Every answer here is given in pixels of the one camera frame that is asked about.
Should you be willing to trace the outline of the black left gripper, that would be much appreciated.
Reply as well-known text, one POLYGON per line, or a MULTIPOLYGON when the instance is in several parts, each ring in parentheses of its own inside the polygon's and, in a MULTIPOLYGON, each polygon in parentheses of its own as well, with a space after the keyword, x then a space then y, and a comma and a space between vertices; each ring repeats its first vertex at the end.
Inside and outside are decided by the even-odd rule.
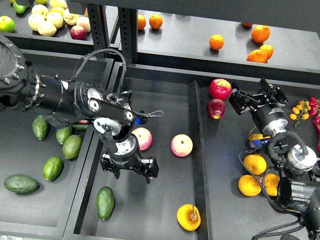
POLYGON ((142 158, 138 139, 133 134, 128 134, 121 140, 104 138, 101 141, 105 147, 100 157, 103 171, 109 171, 119 179, 120 170, 130 170, 145 177, 147 184, 158 177, 159 166, 156 159, 142 158))

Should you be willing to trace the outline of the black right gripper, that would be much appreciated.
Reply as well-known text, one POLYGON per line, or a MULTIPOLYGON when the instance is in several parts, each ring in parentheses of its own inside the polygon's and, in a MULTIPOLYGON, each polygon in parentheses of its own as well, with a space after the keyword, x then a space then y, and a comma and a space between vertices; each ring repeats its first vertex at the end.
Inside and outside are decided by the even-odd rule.
POLYGON ((249 112, 259 132, 286 132, 288 120, 283 108, 288 103, 287 97, 264 77, 259 83, 260 93, 249 94, 241 91, 235 81, 232 82, 229 103, 238 115, 249 112))

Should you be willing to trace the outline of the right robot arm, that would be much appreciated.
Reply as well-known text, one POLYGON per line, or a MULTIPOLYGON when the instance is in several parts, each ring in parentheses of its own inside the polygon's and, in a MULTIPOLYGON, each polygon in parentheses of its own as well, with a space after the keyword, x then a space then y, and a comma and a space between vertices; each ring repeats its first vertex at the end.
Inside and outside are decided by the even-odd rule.
POLYGON ((288 118, 283 108, 288 99, 279 87, 262 78, 261 89, 249 94, 231 84, 229 102, 238 115, 249 112, 262 134, 262 139, 251 140, 248 154, 264 153, 272 162, 271 168, 279 175, 276 199, 266 196, 277 212, 296 216, 296 228, 280 231, 280 225, 253 236, 254 240, 271 236, 289 239, 289 234, 305 228, 310 240, 320 238, 320 174, 316 170, 319 159, 315 152, 293 131, 286 129, 288 118))

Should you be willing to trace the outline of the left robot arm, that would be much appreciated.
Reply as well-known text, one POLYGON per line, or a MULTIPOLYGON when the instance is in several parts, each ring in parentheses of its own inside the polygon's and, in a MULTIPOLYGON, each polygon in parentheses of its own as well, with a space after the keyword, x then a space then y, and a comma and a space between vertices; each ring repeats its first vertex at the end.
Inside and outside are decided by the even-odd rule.
POLYGON ((90 82, 76 82, 41 74, 28 66, 21 50, 9 39, 0 38, 0 102, 13 109, 42 115, 51 125, 63 128, 87 120, 105 146, 100 164, 119 177, 131 170, 149 182, 158 176, 154 157, 143 158, 132 127, 138 117, 152 118, 162 111, 144 113, 131 107, 131 91, 108 93, 90 82))

